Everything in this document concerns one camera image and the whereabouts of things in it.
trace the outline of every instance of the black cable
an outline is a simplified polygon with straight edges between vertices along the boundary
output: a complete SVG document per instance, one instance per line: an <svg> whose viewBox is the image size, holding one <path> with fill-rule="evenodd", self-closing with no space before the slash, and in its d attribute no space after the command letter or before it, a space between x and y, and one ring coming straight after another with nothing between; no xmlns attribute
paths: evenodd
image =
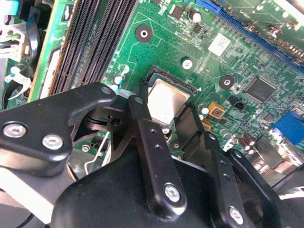
<svg viewBox="0 0 304 228"><path fill-rule="evenodd" d="M34 215L31 213L28 218L26 220L24 220L24 222L22 222L19 226L17 226L16 228L22 228L25 227L32 219L34 218Z"/></svg>
<svg viewBox="0 0 304 228"><path fill-rule="evenodd" d="M0 42L0 48L10 47L11 45L18 44L19 42L16 40L8 40L4 42Z"/></svg>
<svg viewBox="0 0 304 228"><path fill-rule="evenodd" d="M40 34L34 17L31 17L26 22L25 29L29 40L30 56L29 56L28 65L25 68L23 68L20 71L20 73L25 77L33 77L36 71L39 54L41 51ZM11 97L13 92L18 88L18 86L20 86L20 84L13 80L11 80L9 84L6 86L1 102L1 106L3 110L7 109L9 103L8 99Z"/></svg>

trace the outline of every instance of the chipset chip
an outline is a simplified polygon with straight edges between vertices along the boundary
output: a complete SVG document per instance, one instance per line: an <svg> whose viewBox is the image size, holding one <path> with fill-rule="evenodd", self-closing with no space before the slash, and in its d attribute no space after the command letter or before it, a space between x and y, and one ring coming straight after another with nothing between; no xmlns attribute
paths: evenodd
<svg viewBox="0 0 304 228"><path fill-rule="evenodd" d="M157 78L149 88L148 108L154 121L170 124L184 108L190 95L179 88Z"/></svg>
<svg viewBox="0 0 304 228"><path fill-rule="evenodd" d="M262 78L255 78L246 93L259 103L264 103L276 90L276 87Z"/></svg>

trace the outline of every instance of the white connector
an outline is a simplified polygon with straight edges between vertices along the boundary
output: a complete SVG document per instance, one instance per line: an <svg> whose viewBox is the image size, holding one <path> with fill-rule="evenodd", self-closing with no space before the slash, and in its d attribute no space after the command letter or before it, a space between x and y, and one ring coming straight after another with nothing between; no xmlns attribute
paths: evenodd
<svg viewBox="0 0 304 228"><path fill-rule="evenodd" d="M14 41L16 44L11 45L7 48L2 48L0 52L0 58L10 58L16 62L20 62L24 56L29 54L29 40L26 35L25 23L13 24L13 25L2 25L1 40L7 40L8 36L15 36Z"/></svg>

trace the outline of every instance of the capacitor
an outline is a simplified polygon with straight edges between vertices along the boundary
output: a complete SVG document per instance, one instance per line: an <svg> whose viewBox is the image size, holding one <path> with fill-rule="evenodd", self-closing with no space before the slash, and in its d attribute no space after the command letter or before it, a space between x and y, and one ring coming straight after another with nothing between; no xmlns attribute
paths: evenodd
<svg viewBox="0 0 304 228"><path fill-rule="evenodd" d="M239 139L238 143L246 150L250 150L250 146L248 145L248 143L245 141L245 139Z"/></svg>
<svg viewBox="0 0 304 228"><path fill-rule="evenodd" d="M114 78L114 82L117 85L121 85L124 82L124 75L118 74L115 78Z"/></svg>
<svg viewBox="0 0 304 228"><path fill-rule="evenodd" d="M228 129L222 129L219 131L220 135L225 139L225 140L229 140L232 137L232 133L230 130Z"/></svg>
<svg viewBox="0 0 304 228"><path fill-rule="evenodd" d="M249 146L253 146L254 144L256 144L256 141L252 138L252 136L249 133L245 133L243 135L243 138L245 139L245 141L248 143Z"/></svg>
<svg viewBox="0 0 304 228"><path fill-rule="evenodd" d="M109 87L116 93L119 91L118 85L110 85Z"/></svg>
<svg viewBox="0 0 304 228"><path fill-rule="evenodd" d="M255 153L255 150L252 147L250 147L248 154L254 154L254 153Z"/></svg>
<svg viewBox="0 0 304 228"><path fill-rule="evenodd" d="M200 12L194 9L189 12L189 19L192 20L194 23L199 23L202 21L203 17Z"/></svg>
<svg viewBox="0 0 304 228"><path fill-rule="evenodd" d="M203 116L206 116L206 115L209 114L209 109L208 109L208 107L207 107L206 104L201 103L201 104L199 104L198 107L199 107L199 109L200 109L200 112L203 114Z"/></svg>

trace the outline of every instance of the black ram slot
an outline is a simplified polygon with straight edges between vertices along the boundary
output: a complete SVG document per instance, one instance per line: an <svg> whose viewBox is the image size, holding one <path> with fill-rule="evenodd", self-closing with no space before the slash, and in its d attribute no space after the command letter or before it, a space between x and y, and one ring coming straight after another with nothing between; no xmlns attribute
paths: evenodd
<svg viewBox="0 0 304 228"><path fill-rule="evenodd" d="M79 62L80 58L81 58L81 53L83 53L87 40L89 38L90 35L90 31L91 28L93 27L94 24L94 20L96 17L96 14L98 13L98 9L99 9L99 4L100 4L100 0L94 0L91 8L88 9L88 16L86 18L86 21L84 21L84 26L83 29L80 31L81 35L80 35L80 40L75 43L75 47L76 47L76 51L73 54L73 57L71 58L70 61L72 61L70 68L65 72L67 75L67 80L65 83L65 86L63 88L63 91L67 91L70 89L70 84L73 81L73 77L75 75L75 66L76 64Z"/></svg>
<svg viewBox="0 0 304 228"><path fill-rule="evenodd" d="M102 39L99 41L97 50L94 53L93 59L91 60L89 69L86 73L86 77L85 77L85 81L84 81L84 85L89 84L92 80L91 80L91 76L94 73L94 71L96 70L96 68L99 67L100 63L103 62L103 55L105 55L109 49L109 46L111 45L113 39L114 39L114 35L119 27L119 24L121 23L121 20L124 16L124 13L128 7L130 0L125 0L122 1L122 5L119 8L119 10L116 10L114 13L114 20L115 23L112 23L111 21L109 21L109 23L107 23L107 30L109 31L107 33L106 36L103 36Z"/></svg>
<svg viewBox="0 0 304 228"><path fill-rule="evenodd" d="M94 61L93 56L95 56L96 49L98 50L99 45L105 43L106 38L110 32L112 24L115 23L116 15L123 1L116 0L111 11L107 12L109 17L103 17L101 23L98 26L97 33L95 35L94 41L90 47L90 51L85 59L83 66L81 67L80 77L77 83L77 86L81 86L82 82L86 79L86 75L91 75L89 66L91 62Z"/></svg>
<svg viewBox="0 0 304 228"><path fill-rule="evenodd" d="M128 8L127 12L125 13L123 20L121 21L121 23L119 25L117 33L114 36L114 41L112 42L110 49L106 53L106 57L104 58L103 62L100 61L102 66L99 69L95 70L91 82L101 82L101 80L103 79L104 74L105 74L109 64L111 63L111 59L114 55L114 52L115 52L116 48L118 47L118 44L122 38L124 29L125 29L127 23L129 22L129 18L136 8L136 5L137 5L137 0L131 0L131 2L129 3L129 8Z"/></svg>
<svg viewBox="0 0 304 228"><path fill-rule="evenodd" d="M136 3L136 0L80 0L51 94L94 82L104 74Z"/></svg>
<svg viewBox="0 0 304 228"><path fill-rule="evenodd" d="M83 4L84 4L84 0L79 0L79 3L78 5L76 6L76 10L74 12L74 16L73 16L73 20L72 20L72 23L69 27L69 32L67 34L67 37L66 37L66 40L65 40L65 43L66 45L63 47L63 50L62 50L62 54L61 54L61 59L60 59L60 62L58 64L58 68L56 70L56 73L54 75L54 83L51 87L51 94L55 94L56 91L57 91L57 88L59 87L62 87L63 86L63 80L61 80L62 78L60 77L60 72L61 72L61 69L62 69L62 66L63 66L63 63L65 62L66 58L67 58L67 51L69 50L69 44L71 42L71 39L73 37L73 34L75 32L75 29L76 29L76 26L77 26L77 23L78 23L78 19L79 19L79 15L81 13L81 9L83 8Z"/></svg>
<svg viewBox="0 0 304 228"><path fill-rule="evenodd" d="M85 37L84 32L87 32L90 29L89 25L93 20L91 12L94 12L94 10L91 9L93 9L94 5L96 5L97 2L98 0L85 0L82 4L82 9L77 20L77 25L75 26L75 29L71 31L73 33L73 36L69 41L68 51L65 55L65 61L62 65L62 68L60 69L59 80L61 81L61 86L58 86L56 93L65 91L65 89L67 90L67 85L69 85L71 81L71 75L69 75L71 63L76 57L77 49L81 48L80 40L83 36Z"/></svg>

